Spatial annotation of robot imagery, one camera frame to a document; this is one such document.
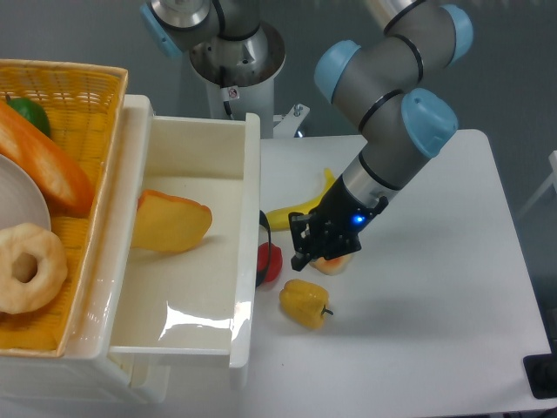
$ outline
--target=blue led light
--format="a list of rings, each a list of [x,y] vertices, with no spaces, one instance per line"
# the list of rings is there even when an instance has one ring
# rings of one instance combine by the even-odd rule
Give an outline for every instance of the blue led light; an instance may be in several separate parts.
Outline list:
[[[354,215],[352,216],[352,222],[354,225],[359,225],[363,222],[366,221],[366,217],[362,216],[362,215]]]

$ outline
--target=robotic arm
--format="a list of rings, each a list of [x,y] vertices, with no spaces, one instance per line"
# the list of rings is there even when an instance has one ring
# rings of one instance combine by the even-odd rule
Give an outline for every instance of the robotic arm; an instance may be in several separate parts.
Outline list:
[[[371,49],[352,41],[334,45],[319,60],[315,82],[367,140],[309,214],[289,216],[292,268],[361,249],[358,234],[435,157],[458,129],[441,99],[411,90],[470,48],[473,29],[456,6],[425,0],[368,0],[385,39]]]
[[[259,16],[259,0],[149,0],[141,16],[168,57],[189,53],[205,83],[212,118],[256,113],[272,138],[274,78],[285,61],[279,33]]]

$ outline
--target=pepper stem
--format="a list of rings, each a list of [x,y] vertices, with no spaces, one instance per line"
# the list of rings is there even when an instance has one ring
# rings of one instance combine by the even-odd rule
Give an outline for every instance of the pepper stem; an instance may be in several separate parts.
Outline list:
[[[323,315],[323,314],[333,315],[334,313],[332,313],[331,310],[327,309],[327,307],[325,305],[323,305],[323,310],[321,311],[321,315]]]

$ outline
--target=fake bread slice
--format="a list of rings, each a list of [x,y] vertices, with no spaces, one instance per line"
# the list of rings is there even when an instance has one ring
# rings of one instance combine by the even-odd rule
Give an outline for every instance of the fake bread slice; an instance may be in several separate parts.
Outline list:
[[[334,276],[345,271],[346,265],[352,259],[352,254],[343,255],[332,260],[325,260],[323,257],[310,262],[310,266],[316,268],[323,274]]]
[[[211,209],[194,200],[145,190],[138,202],[132,248],[183,253],[199,244],[212,223]]]

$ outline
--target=open drawer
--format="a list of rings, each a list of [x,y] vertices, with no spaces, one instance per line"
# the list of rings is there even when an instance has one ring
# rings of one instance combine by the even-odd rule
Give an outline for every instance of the open drawer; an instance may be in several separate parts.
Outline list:
[[[0,356],[0,396],[160,401],[170,366],[210,367],[245,384],[259,220],[259,121],[153,116],[126,95],[99,250],[64,356]],[[209,206],[201,244],[130,250],[138,197],[151,188]]]
[[[134,362],[243,369],[258,246],[257,117],[154,117],[141,188],[209,206],[212,225],[186,253],[131,249],[110,353]]]

